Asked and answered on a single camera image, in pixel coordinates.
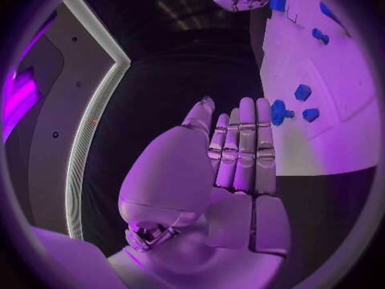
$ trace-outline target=led light strip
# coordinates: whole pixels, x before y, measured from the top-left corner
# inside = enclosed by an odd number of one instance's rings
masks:
[[[104,109],[130,67],[130,59],[98,18],[92,13],[84,0],[64,0],[64,4],[92,35],[99,45],[111,56],[115,64],[99,84],[85,109],[76,131],[67,167],[65,186],[65,214],[69,236],[83,239],[81,229],[81,187],[87,156],[98,121]]]

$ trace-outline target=robot finger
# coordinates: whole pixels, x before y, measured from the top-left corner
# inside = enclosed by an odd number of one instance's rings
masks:
[[[257,107],[257,152],[255,160],[256,193],[275,193],[275,150],[271,131],[270,104],[266,98],[259,98]]]
[[[209,145],[209,150],[207,152],[212,167],[214,169],[214,176],[216,177],[219,169],[219,164],[221,162],[221,156],[223,151],[223,146],[225,144],[226,134],[228,126],[228,115],[221,114],[218,118],[214,134],[212,135],[211,143]]]
[[[255,170],[255,105],[252,98],[239,104],[239,149],[233,187],[236,191],[252,191]]]
[[[206,135],[208,143],[211,128],[211,116],[214,110],[214,101],[209,96],[205,96],[189,111],[182,122],[182,126],[202,131]]]
[[[230,121],[227,126],[225,145],[216,179],[216,185],[219,187],[230,189],[233,185],[235,166],[238,158],[238,137],[239,109],[234,108],[231,111]]]

